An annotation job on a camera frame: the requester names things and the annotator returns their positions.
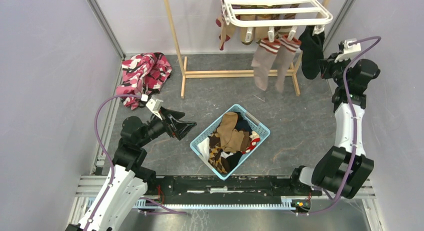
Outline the black sock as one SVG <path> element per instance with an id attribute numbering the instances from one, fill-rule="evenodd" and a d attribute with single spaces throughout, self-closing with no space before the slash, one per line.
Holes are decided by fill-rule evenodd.
<path id="1" fill-rule="evenodd" d="M 325 41 L 325 32 L 314 34 L 315 26 L 306 26 L 303 33 L 300 35 L 301 41 L 300 50 L 301 70 L 304 77 L 308 80 L 313 80 L 320 72 L 318 61 L 324 58 L 323 46 Z"/>

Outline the beige pink sock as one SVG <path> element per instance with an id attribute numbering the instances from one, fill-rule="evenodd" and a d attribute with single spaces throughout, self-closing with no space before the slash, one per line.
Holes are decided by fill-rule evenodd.
<path id="1" fill-rule="evenodd" d="M 301 41 L 295 37 L 289 38 L 288 34 L 285 34 L 280 39 L 281 46 L 277 52 L 274 62 L 277 67 L 277 80 L 275 88 L 279 93 L 284 90 L 284 81 L 288 72 L 290 63 L 293 61 L 297 49 L 301 45 Z"/>

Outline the tan ribbed sock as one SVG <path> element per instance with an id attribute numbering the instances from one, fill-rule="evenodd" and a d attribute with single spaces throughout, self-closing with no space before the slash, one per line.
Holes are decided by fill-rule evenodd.
<path id="1" fill-rule="evenodd" d="M 237 118 L 236 112 L 225 113 L 216 129 L 220 136 L 221 148 L 226 153 L 243 152 L 250 143 L 250 135 L 247 131 L 237 131 L 235 129 Z"/>

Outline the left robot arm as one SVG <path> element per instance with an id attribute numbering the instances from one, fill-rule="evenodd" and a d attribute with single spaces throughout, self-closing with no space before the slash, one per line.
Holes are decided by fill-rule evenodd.
<path id="1" fill-rule="evenodd" d="M 197 125 L 183 121 L 184 116 L 161 107 L 146 123 L 137 116 L 126 118 L 105 183 L 83 218 L 66 230 L 117 231 L 139 198 L 157 189 L 156 172 L 142 166 L 147 156 L 144 146 L 162 134 L 183 139 Z"/>

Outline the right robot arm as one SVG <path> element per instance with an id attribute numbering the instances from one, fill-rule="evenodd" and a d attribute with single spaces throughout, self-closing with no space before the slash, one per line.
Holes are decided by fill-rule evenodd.
<path id="1" fill-rule="evenodd" d="M 338 53 L 319 60 L 321 78 L 333 79 L 337 87 L 332 96 L 336 119 L 334 145 L 314 167 L 299 166 L 292 172 L 289 190 L 295 195 L 318 187 L 352 199 L 374 169 L 374 161 L 366 157 L 362 142 L 362 120 L 370 81 L 381 70 L 369 59 L 360 59 L 353 67 L 350 59 L 337 60 Z"/>

